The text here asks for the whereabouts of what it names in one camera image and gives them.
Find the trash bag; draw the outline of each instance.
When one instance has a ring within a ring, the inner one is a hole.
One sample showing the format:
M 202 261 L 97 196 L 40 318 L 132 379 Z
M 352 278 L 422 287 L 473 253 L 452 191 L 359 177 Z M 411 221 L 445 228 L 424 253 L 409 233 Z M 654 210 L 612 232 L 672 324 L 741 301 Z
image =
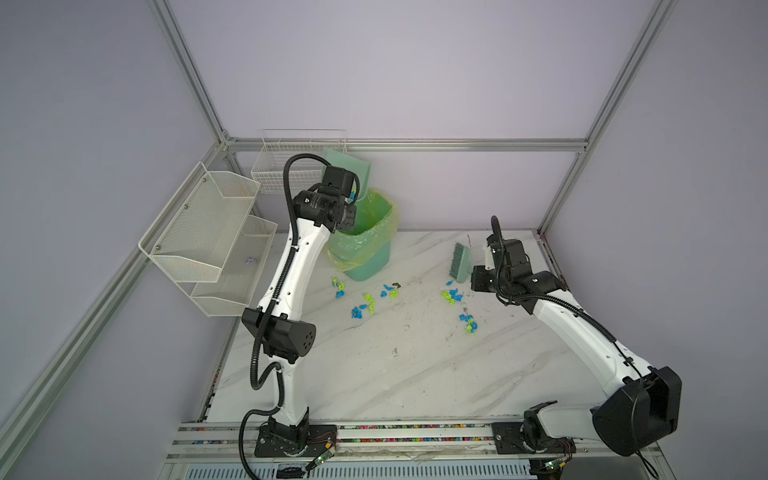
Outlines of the trash bag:
M 337 230 L 324 247 L 328 259 L 342 272 L 370 260 L 395 236 L 400 220 L 397 205 L 378 190 L 369 188 L 355 205 L 355 229 L 352 233 Z

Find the metal beam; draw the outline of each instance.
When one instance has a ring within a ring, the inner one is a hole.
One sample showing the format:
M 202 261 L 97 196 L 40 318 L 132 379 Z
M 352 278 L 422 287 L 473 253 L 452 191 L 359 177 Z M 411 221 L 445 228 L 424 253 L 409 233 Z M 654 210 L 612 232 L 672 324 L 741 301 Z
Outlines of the metal beam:
M 267 138 L 266 142 L 276 142 Z M 234 138 L 225 142 L 230 151 L 259 151 L 264 146 L 260 138 Z M 309 138 L 291 138 L 306 143 Z M 323 140 L 312 139 L 314 144 Z M 587 147 L 583 138 L 349 138 L 347 151 L 573 151 Z
M 168 46 L 173 52 L 179 68 L 181 68 L 184 80 L 192 90 L 192 94 L 197 101 L 197 105 L 200 107 L 200 111 L 203 113 L 208 128 L 219 142 L 224 142 L 227 139 L 227 132 L 221 126 L 221 121 L 216 114 L 214 104 L 210 100 L 210 95 L 208 95 L 203 79 L 200 77 L 200 72 L 197 70 L 197 66 L 192 59 L 190 49 L 187 47 L 184 36 L 181 34 L 178 20 L 176 15 L 174 15 L 173 9 L 170 7 L 169 0 L 147 0 L 147 2 L 157 20 L 157 24 L 160 26 L 160 30 L 163 32 L 165 41 L 168 42 Z
M 584 152 L 576 153 L 576 158 L 574 159 L 573 164 L 571 164 L 571 168 L 565 175 L 565 179 L 560 185 L 560 189 L 554 196 L 551 205 L 547 209 L 547 213 L 544 215 L 544 219 L 538 227 L 538 232 L 540 234 L 545 235 L 549 231 L 554 219 L 560 212 L 563 203 L 568 198 L 568 195 L 571 194 L 571 191 L 576 184 L 576 180 L 578 180 L 581 172 L 584 171 L 584 168 L 587 166 L 587 162 L 592 156 L 594 149 L 600 142 L 600 139 L 616 113 L 619 104 L 627 94 L 630 85 L 632 85 L 632 81 L 635 76 L 637 76 L 637 70 L 640 68 L 643 60 L 647 57 L 650 47 L 656 41 L 656 38 L 659 36 L 661 29 L 664 27 L 664 24 L 667 22 L 667 19 L 676 4 L 677 0 L 657 0 L 656 5 L 654 5 L 654 8 L 650 11 L 648 18 L 643 24 L 640 35 L 637 36 L 637 40 L 635 40 L 627 59 L 624 61 L 624 65 L 622 65 L 621 71 L 616 77 L 616 81 L 611 87 L 597 117 L 592 123 L 589 135 L 587 136 L 587 148 Z
M 223 158 L 223 145 L 216 142 L 210 148 L 203 163 L 209 167 Z M 161 213 L 161 221 L 153 228 L 162 232 L 175 212 L 181 207 L 201 175 L 190 175 Z M 138 247 L 125 260 L 96 303 L 59 349 L 42 375 L 27 392 L 0 429 L 0 480 L 8 476 L 24 455 L 31 441 L 45 424 L 67 384 L 80 366 L 88 350 L 108 324 L 122 300 L 131 291 L 149 259 Z

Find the marble surface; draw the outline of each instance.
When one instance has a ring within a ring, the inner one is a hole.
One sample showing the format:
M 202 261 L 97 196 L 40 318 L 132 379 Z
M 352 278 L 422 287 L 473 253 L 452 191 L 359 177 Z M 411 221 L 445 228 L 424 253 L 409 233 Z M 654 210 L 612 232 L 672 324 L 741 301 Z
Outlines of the marble surface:
M 454 283 L 464 295 L 450 306 L 447 290 L 455 242 L 470 244 L 473 264 L 484 263 L 489 231 L 398 232 L 387 266 L 365 282 L 336 271 L 321 255 L 313 271 L 302 320 L 317 326 L 317 340 L 303 359 L 303 383 L 314 420 L 488 418 L 521 415 L 546 400 L 602 402 L 591 372 L 546 325 L 520 306 L 504 307 L 490 293 L 475 293 L 469 280 Z M 504 232 L 523 241 L 534 272 L 547 265 L 534 234 Z M 253 305 L 268 287 L 286 235 L 273 242 Z M 335 298 L 333 276 L 346 283 Z M 399 296 L 379 298 L 383 284 L 400 283 Z M 353 319 L 363 295 L 376 299 L 376 314 Z M 475 336 L 461 313 L 475 317 Z M 239 422 L 249 409 L 273 406 L 268 382 L 249 384 L 253 337 L 241 324 L 230 348 L 208 422 Z M 260 365 L 267 357 L 262 354 Z

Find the trash bin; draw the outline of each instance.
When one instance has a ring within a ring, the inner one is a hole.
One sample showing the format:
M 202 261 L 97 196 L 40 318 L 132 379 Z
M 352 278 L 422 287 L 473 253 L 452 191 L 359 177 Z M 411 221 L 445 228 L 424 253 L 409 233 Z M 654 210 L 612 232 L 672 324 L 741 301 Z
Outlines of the trash bin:
M 352 280 L 362 282 L 389 262 L 390 241 L 397 232 L 397 206 L 378 190 L 356 203 L 355 229 L 336 231 L 325 246 L 333 264 Z

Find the white mesh rack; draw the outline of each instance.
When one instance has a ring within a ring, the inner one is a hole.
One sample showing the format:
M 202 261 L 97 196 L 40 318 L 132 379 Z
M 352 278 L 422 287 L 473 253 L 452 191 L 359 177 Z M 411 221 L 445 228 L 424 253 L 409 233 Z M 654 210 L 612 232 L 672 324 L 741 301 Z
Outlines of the white mesh rack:
M 198 164 L 199 180 L 170 223 L 158 217 L 139 248 L 208 316 L 250 304 L 277 224 L 250 215 L 259 182 Z
M 311 153 L 323 157 L 326 148 L 346 152 L 344 130 L 262 130 L 261 148 L 250 174 L 261 184 L 262 194 L 283 192 L 283 167 L 295 154 Z M 298 160 L 291 165 L 288 176 L 290 189 L 296 193 L 320 182 L 323 166 L 312 159 Z

